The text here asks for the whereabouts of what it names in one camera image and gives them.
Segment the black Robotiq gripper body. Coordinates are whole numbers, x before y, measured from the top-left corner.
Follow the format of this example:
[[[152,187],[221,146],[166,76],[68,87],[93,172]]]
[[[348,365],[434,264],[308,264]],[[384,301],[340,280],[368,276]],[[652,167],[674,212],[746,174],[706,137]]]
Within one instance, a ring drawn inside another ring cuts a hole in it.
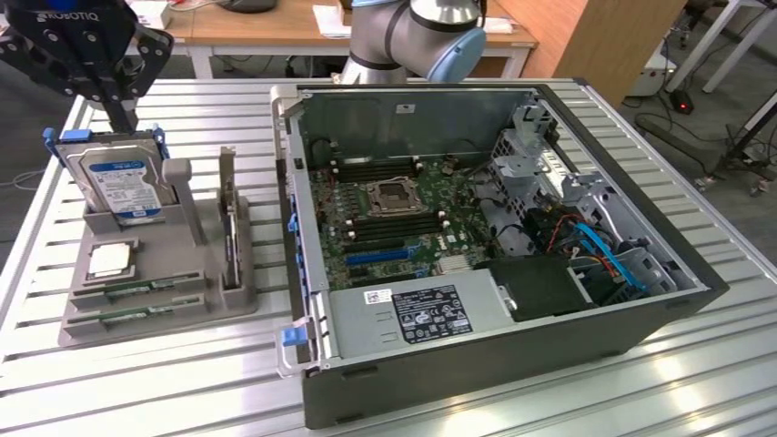
[[[7,64],[48,86],[132,84],[138,20],[124,1],[8,1]]]

